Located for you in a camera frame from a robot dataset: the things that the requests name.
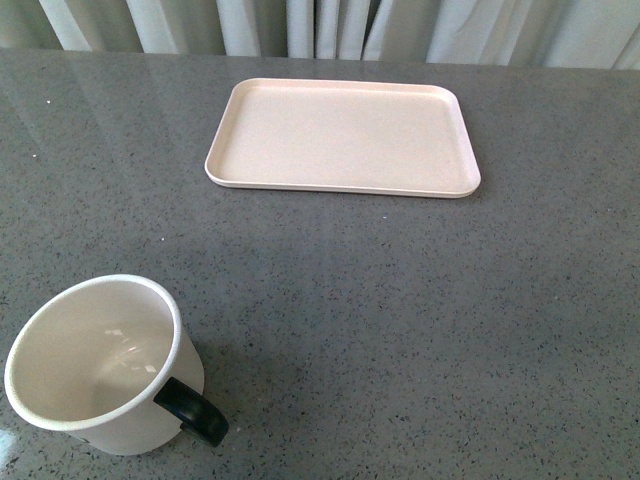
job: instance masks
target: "mug handle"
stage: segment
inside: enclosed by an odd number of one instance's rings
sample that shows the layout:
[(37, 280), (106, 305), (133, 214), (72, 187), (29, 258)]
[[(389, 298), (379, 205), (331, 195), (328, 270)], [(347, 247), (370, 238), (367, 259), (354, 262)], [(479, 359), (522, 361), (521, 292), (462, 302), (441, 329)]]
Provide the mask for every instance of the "mug handle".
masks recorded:
[(153, 401), (180, 420), (180, 428), (213, 447), (229, 431), (229, 422), (209, 400), (175, 377), (170, 377)]

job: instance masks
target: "curtain fold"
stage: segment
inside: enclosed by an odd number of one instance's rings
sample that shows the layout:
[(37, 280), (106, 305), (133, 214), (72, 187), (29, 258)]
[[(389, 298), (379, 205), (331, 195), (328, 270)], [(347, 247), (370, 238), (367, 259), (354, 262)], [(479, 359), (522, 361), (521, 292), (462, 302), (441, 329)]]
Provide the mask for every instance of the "curtain fold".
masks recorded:
[(640, 69), (640, 0), (0, 0), (0, 48)]

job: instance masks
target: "mug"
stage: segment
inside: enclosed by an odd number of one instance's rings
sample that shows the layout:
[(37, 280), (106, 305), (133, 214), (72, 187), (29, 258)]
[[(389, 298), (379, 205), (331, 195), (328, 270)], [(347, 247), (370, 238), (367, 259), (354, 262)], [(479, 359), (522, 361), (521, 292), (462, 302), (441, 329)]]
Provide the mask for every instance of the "mug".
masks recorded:
[(23, 419), (114, 455), (148, 452), (181, 429), (217, 446), (229, 424), (203, 388), (175, 300), (135, 275), (87, 280), (51, 299), (20, 331), (5, 368)]

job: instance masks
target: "tray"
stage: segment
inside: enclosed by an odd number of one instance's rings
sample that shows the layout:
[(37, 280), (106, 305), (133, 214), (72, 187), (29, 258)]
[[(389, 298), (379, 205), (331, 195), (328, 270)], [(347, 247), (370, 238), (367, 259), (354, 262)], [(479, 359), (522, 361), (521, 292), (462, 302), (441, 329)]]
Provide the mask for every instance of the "tray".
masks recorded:
[(480, 184), (449, 90), (333, 80), (236, 85), (205, 171), (225, 187), (421, 197)]

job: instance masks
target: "speckled stone surface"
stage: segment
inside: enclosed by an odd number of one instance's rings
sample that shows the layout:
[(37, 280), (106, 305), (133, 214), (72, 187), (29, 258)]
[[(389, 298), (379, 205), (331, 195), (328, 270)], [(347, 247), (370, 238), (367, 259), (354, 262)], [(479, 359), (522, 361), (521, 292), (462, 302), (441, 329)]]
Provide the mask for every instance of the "speckled stone surface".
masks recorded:
[[(440, 85), (465, 199), (231, 190), (250, 77)], [(231, 431), (115, 457), (26, 424), (1, 478), (640, 477), (640, 73), (0, 51), (0, 368), (65, 288), (176, 298)]]

